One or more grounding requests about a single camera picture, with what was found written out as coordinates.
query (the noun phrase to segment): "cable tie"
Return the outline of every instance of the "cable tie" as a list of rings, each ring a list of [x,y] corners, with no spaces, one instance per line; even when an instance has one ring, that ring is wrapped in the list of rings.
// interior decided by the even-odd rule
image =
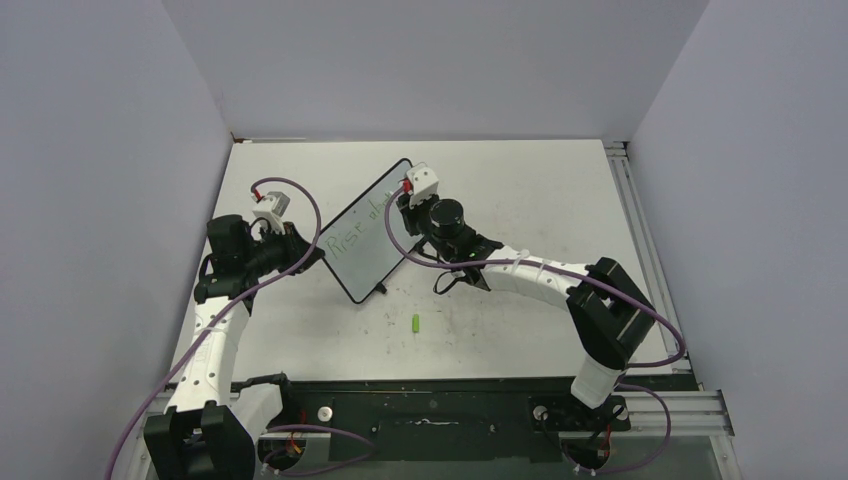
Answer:
[[[209,333],[213,333],[213,332],[227,333],[226,330],[224,330],[223,328],[218,328],[218,327],[206,327],[206,328],[200,329],[201,332],[206,331],[206,330],[209,330]]]
[[[518,252],[518,257],[515,258],[515,261],[512,262],[512,270],[510,270],[510,275],[515,275],[515,271],[518,270],[518,266],[521,265],[521,261],[530,256],[530,250],[526,248],[520,252]]]

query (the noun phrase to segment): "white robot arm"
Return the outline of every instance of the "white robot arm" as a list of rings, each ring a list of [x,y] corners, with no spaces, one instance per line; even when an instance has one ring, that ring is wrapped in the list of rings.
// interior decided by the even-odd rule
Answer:
[[[192,343],[210,332],[186,363],[162,415],[150,417],[144,440],[159,478],[253,478],[256,442],[283,408],[284,375],[257,379],[231,402],[230,387],[238,343],[253,309],[254,295],[244,298],[210,326],[236,297],[273,270],[294,267],[309,243],[294,225],[282,220],[288,197],[271,192],[259,198],[253,213],[264,221],[261,240],[239,215],[217,217],[207,224],[212,253],[203,259],[194,289]],[[294,273],[302,273],[323,256],[315,249]]]
[[[436,173],[425,164],[407,172],[404,193],[397,199],[407,232],[423,235],[445,263],[453,264],[451,270],[459,281],[487,291],[518,293],[568,310],[587,353],[571,393],[589,408],[599,407],[624,374],[654,319],[603,289],[556,270],[581,273],[652,308],[647,298],[612,259],[601,258],[593,265],[565,264],[480,235],[465,224],[458,201],[439,198],[438,186]]]

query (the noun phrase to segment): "gray wall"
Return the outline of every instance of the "gray wall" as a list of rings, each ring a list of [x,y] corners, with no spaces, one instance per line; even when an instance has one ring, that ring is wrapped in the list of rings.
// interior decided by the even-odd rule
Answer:
[[[712,0],[631,145],[747,478],[844,478],[848,3]]]
[[[164,0],[238,136],[630,138],[707,0]]]
[[[0,465],[90,479],[166,371],[230,140],[157,0],[46,3],[0,2]]]

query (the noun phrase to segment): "table surface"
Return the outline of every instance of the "table surface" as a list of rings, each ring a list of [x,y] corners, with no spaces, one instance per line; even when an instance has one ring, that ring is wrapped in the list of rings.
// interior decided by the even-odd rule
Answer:
[[[326,224],[403,157],[432,167],[440,195],[461,201],[468,225],[488,238],[566,263],[614,258],[645,291],[597,140],[236,144],[214,215],[252,219],[249,186],[281,176],[312,193]],[[315,220],[308,202],[280,187],[292,197],[286,219],[311,238]],[[304,381],[577,375],[584,351],[567,311],[461,284],[437,296],[432,287],[438,274],[403,262],[385,282],[388,294],[374,293],[361,305],[350,301],[323,263],[268,286],[257,295],[233,379],[277,372]],[[174,363],[191,339],[193,310],[189,299]],[[419,333],[412,332],[415,313]],[[666,357],[655,326],[634,361]]]

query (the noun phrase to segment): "screw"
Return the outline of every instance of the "screw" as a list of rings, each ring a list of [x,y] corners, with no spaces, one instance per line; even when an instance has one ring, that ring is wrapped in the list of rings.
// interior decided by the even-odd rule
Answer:
[[[533,418],[535,418],[536,420],[541,421],[541,420],[542,420],[542,415],[544,415],[545,413],[547,413],[547,411],[548,411],[548,409],[547,409],[547,408],[545,408],[543,405],[538,405],[536,408],[534,408],[534,409],[533,409]]]
[[[318,420],[329,422],[333,418],[333,409],[330,407],[321,407],[318,409]]]

